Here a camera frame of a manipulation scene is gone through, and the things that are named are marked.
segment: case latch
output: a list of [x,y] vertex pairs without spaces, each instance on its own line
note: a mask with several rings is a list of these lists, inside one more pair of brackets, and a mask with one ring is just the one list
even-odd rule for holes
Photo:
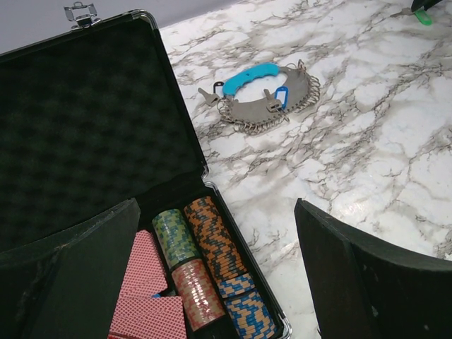
[[[79,9],[88,9],[89,13],[83,14],[81,16],[74,16],[73,11]],[[84,5],[81,1],[76,1],[73,3],[72,7],[64,7],[64,11],[66,12],[66,17],[69,21],[77,22],[77,26],[72,26],[72,30],[88,28],[102,21],[101,19],[96,18],[97,11],[94,7],[94,4]]]

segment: foam lining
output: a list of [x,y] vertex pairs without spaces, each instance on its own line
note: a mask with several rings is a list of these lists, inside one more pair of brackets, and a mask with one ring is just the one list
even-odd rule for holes
[[201,175],[153,29],[106,26],[0,59],[0,252]]

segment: poker chip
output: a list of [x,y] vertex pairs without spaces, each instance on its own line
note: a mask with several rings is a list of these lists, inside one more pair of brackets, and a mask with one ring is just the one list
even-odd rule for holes
[[172,278],[193,331],[226,315],[201,259],[180,265]]
[[235,297],[255,288],[254,281],[249,273],[218,283],[222,298]]
[[217,284],[248,272],[210,196],[191,202],[184,213]]
[[179,210],[161,212],[153,219],[153,225],[170,270],[182,261],[200,256]]
[[[252,283],[251,276],[240,281]],[[275,334],[276,325],[256,290],[227,299],[225,305],[241,339],[269,339]]]

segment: key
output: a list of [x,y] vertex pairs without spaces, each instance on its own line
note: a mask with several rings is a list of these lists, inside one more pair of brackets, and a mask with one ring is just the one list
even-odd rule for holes
[[215,106],[220,101],[220,96],[218,94],[210,94],[207,93],[202,88],[198,88],[198,92],[204,96],[204,99],[206,100],[206,104],[210,107]]
[[267,97],[267,109],[269,112],[277,112],[279,109],[283,108],[281,101],[272,97],[268,90],[265,89],[263,92]]

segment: marble countertop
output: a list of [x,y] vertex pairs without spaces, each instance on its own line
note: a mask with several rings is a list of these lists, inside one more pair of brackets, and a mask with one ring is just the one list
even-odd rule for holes
[[[296,339],[319,337],[297,198],[406,249],[452,255],[452,2],[429,11],[428,27],[390,18],[401,9],[394,0],[253,0],[162,29],[209,180]],[[318,106],[259,136],[235,133],[197,92],[254,64],[298,59],[321,82]],[[239,99],[283,81],[259,79]]]

